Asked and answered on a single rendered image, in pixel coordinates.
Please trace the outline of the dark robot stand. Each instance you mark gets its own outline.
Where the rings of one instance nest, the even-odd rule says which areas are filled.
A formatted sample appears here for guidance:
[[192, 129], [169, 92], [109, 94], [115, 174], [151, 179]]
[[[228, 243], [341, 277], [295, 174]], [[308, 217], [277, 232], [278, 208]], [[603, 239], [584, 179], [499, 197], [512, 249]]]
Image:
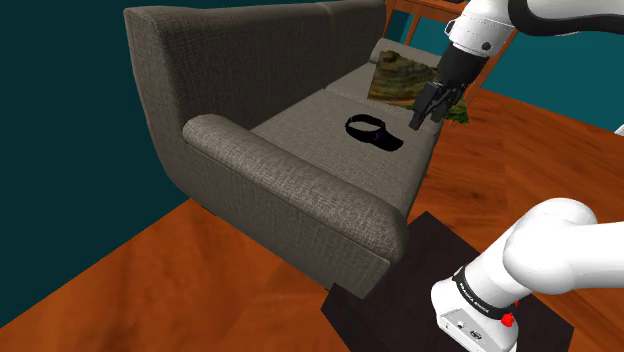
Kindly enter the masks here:
[[408, 230], [403, 257], [366, 298], [335, 284], [321, 311], [351, 352], [468, 352], [438, 327], [431, 288], [478, 251], [428, 212]]

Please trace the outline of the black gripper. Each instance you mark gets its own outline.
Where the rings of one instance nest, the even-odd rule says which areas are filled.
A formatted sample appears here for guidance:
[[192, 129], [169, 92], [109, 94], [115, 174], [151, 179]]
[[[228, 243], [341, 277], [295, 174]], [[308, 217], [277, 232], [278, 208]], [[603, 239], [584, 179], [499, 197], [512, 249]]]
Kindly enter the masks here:
[[488, 57], [473, 55], [450, 43], [437, 65], [440, 82], [427, 82], [416, 97], [409, 127], [418, 130], [426, 116], [440, 99], [442, 88], [449, 91], [431, 113], [431, 120], [438, 123], [450, 120], [454, 123], [466, 122], [466, 103], [463, 90], [472, 84], [486, 65]]

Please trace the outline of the black sun visor cap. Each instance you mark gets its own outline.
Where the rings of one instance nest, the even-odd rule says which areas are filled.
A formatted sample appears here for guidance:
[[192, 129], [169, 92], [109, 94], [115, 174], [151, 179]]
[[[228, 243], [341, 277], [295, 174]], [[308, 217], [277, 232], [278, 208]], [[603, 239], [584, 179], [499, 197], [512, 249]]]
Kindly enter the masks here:
[[[369, 131], [359, 130], [353, 127], [353, 124], [356, 122], [370, 124], [375, 126], [376, 129]], [[404, 144], [401, 139], [395, 137], [387, 131], [384, 121], [368, 114], [357, 114], [349, 117], [344, 127], [345, 131], [354, 139], [363, 143], [371, 144], [384, 151], [397, 151]]]

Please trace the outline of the green brown patterned cushion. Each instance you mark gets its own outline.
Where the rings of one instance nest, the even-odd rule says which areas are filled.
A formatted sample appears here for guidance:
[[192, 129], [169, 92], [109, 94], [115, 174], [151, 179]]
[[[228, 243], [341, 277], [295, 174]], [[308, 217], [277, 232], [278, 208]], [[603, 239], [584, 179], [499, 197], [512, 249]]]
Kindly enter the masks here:
[[[440, 74], [435, 68], [404, 57], [396, 51], [384, 50], [379, 54], [367, 98], [410, 110], [413, 113], [412, 105], [424, 85], [427, 82], [438, 82], [442, 85], [439, 78]], [[440, 99], [423, 123], [426, 120], [431, 120], [431, 113], [439, 102], [449, 94], [449, 91], [442, 88]], [[466, 122], [459, 124], [467, 124], [468, 122], [466, 107]]]

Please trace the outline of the grey fabric sofa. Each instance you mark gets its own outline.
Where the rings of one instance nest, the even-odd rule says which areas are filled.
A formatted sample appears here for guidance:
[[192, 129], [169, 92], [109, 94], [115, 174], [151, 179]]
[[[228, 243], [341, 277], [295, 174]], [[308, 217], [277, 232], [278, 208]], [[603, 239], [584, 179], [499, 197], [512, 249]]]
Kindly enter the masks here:
[[[397, 264], [441, 127], [367, 98], [384, 0], [128, 8], [158, 158], [187, 196], [323, 286], [367, 296]], [[394, 152], [345, 131], [381, 119]]]

